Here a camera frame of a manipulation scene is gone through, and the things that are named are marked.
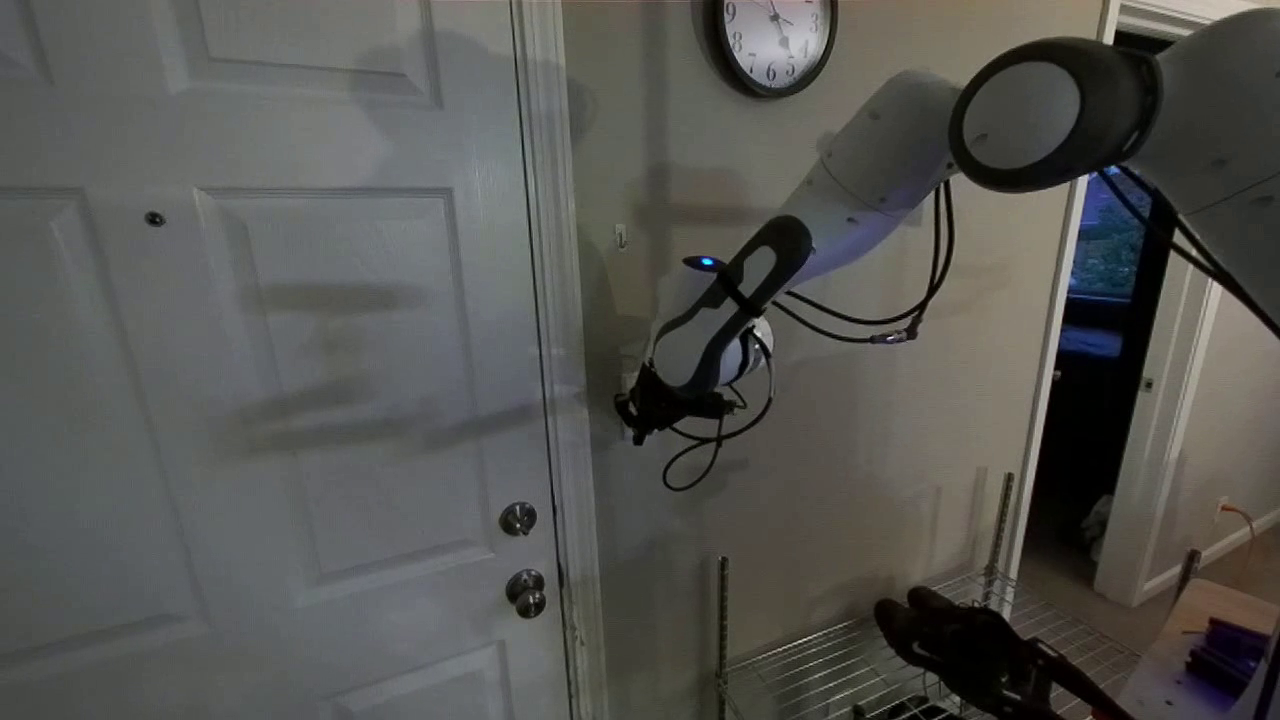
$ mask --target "metal rack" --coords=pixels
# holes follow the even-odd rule
[[[937,594],[978,603],[985,582],[943,582]],[[1015,594],[1014,629],[1040,636],[1096,683],[1116,692],[1132,672],[1135,656],[1077,624],[1062,607]],[[1069,696],[1057,704],[1062,717],[1084,717]],[[728,663],[728,717],[733,720],[931,720],[931,717],[981,717],[962,709],[919,669],[900,663],[882,640],[874,619],[841,619],[760,656]]]

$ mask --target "robotic arm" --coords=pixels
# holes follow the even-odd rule
[[[964,89],[891,76],[733,262],[688,262],[620,418],[638,446],[686,418],[720,420],[720,390],[756,367],[769,303],[886,244],[956,170],[1035,194],[1107,165],[1164,194],[1204,233],[1204,266],[1280,332],[1280,12],[1265,9],[1157,62],[1035,41]]]

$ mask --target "door panel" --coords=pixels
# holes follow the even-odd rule
[[[0,717],[567,717],[507,9],[4,12]]]

